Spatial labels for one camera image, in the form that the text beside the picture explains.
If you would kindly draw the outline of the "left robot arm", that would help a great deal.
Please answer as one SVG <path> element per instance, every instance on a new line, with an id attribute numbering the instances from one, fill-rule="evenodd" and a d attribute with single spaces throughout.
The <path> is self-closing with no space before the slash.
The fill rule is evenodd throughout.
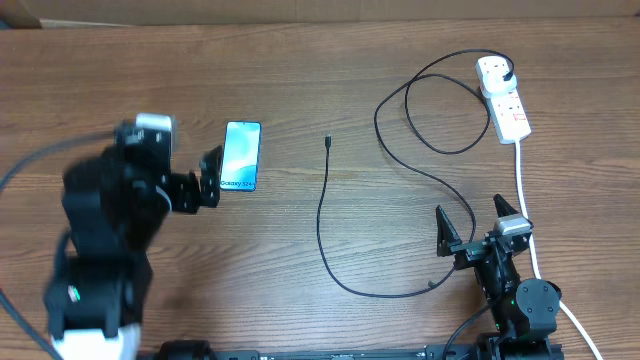
<path id="1" fill-rule="evenodd" d="M 61 358 L 136 357 L 153 277 L 147 250 L 170 213 L 217 206 L 222 153 L 207 152 L 199 175 L 177 174 L 165 145 L 112 145 L 65 172 L 70 230 L 44 296 Z"/>

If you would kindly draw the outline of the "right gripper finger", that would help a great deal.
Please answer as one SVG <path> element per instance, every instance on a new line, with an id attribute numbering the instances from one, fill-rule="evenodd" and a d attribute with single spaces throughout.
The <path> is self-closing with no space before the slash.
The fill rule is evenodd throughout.
<path id="1" fill-rule="evenodd" d="M 455 248 L 462 244 L 456 229 L 441 206 L 436 207 L 437 222 L 437 255 L 439 257 L 451 256 Z"/>
<path id="2" fill-rule="evenodd" d="M 520 212 L 517 211 L 511 204 L 509 204 L 500 194 L 494 195 L 493 201 L 497 216 L 499 218 L 520 214 Z"/>

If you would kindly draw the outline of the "blue Galaxy smartphone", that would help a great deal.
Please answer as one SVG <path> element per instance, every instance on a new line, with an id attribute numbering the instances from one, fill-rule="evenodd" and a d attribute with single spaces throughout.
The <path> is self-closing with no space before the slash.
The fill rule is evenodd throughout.
<path id="1" fill-rule="evenodd" d="M 256 189 L 261 134 L 259 122 L 227 124 L 220 177 L 223 190 L 252 192 Z"/>

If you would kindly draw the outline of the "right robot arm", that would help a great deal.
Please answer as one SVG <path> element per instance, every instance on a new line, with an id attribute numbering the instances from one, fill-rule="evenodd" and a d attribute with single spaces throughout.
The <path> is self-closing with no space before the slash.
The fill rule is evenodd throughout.
<path id="1" fill-rule="evenodd" d="M 444 209 L 436 208 L 437 255 L 452 256 L 453 268 L 472 268 L 487 305 L 460 325 L 440 351 L 442 359 L 561 360 L 562 347 L 550 342 L 557 330 L 561 289 L 552 282 L 523 280 L 513 258 L 530 247 L 533 223 L 501 195 L 493 197 L 497 212 L 494 228 L 482 241 L 464 243 Z M 486 312 L 496 331 L 456 349 L 459 334 Z"/>

